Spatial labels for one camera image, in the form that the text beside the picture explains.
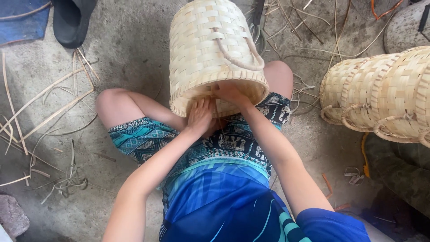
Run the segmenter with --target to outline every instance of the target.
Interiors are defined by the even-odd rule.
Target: leg
[[[125,89],[107,89],[100,93],[96,102],[97,113],[109,129],[139,118],[148,117],[182,131],[187,119],[172,113],[155,100]]]
[[[291,100],[293,93],[293,72],[282,61],[272,61],[264,67],[264,75],[271,92]]]

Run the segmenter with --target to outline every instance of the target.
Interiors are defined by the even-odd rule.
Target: basket loop handle
[[[371,129],[371,128],[359,128],[359,127],[356,127],[356,126],[350,124],[348,122],[348,120],[347,120],[347,115],[352,110],[355,110],[355,109],[369,109],[369,108],[370,108],[370,105],[367,104],[367,103],[365,103],[365,104],[354,104],[351,107],[345,109],[342,112],[342,116],[341,116],[342,124],[345,125],[347,128],[355,130],[355,131],[359,131],[359,132],[373,132],[373,129]]]
[[[417,138],[399,138],[399,137],[388,136],[388,135],[382,133],[380,130],[380,127],[382,125],[384,125],[386,122],[391,122],[391,121],[395,121],[395,120],[399,120],[399,119],[405,119],[405,120],[409,121],[414,116],[415,116],[415,114],[410,115],[408,113],[405,113],[404,115],[397,115],[397,116],[393,115],[390,117],[383,118],[383,119],[379,120],[378,122],[376,122],[376,124],[373,126],[373,132],[384,140],[393,141],[393,142],[397,142],[397,143],[417,143],[418,142]]]
[[[257,59],[258,65],[249,65],[246,63],[243,63],[239,59],[236,59],[232,57],[229,53],[227,53],[226,49],[221,43],[220,38],[216,38],[216,43],[218,44],[218,47],[221,51],[221,53],[224,55],[224,58],[229,60],[232,64],[239,66],[240,68],[244,68],[250,71],[260,71],[264,68],[264,60],[263,58],[258,54],[257,48],[255,47],[254,43],[248,38],[245,38],[246,43],[248,44],[249,50],[252,52],[254,57]]]
[[[430,142],[427,141],[426,135],[430,133],[430,127],[427,127],[424,130],[421,130],[420,134],[418,135],[418,140],[423,144],[424,146],[430,148]]]
[[[342,122],[331,120],[326,116],[326,111],[328,109],[334,109],[334,108],[336,108],[336,107],[333,107],[333,105],[328,105],[327,107],[323,108],[321,110],[321,113],[320,113],[321,118],[329,124],[342,125]]]

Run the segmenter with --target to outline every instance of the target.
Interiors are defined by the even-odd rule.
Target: black sandal
[[[96,0],[51,0],[54,5],[54,35],[64,47],[82,45]]]

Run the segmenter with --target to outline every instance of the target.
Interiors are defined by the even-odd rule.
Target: hand
[[[212,86],[212,92],[218,98],[230,102],[236,106],[250,102],[249,98],[243,95],[234,82],[224,80],[218,81]]]
[[[212,113],[215,109],[215,101],[209,96],[197,100],[191,109],[188,118],[188,125],[185,129],[198,137],[202,136],[210,127],[215,124],[215,119],[212,119]]]

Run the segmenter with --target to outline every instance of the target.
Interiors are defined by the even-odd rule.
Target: scissors
[[[267,41],[266,36],[263,33],[263,29],[261,29],[260,22],[261,16],[263,15],[264,8],[264,0],[257,0],[257,6],[255,7],[254,18],[252,19],[252,23],[249,25],[249,31],[251,32],[252,39],[254,40],[254,44],[257,43],[258,39],[261,37],[261,41],[263,42],[263,50],[260,54],[263,54],[266,51]]]

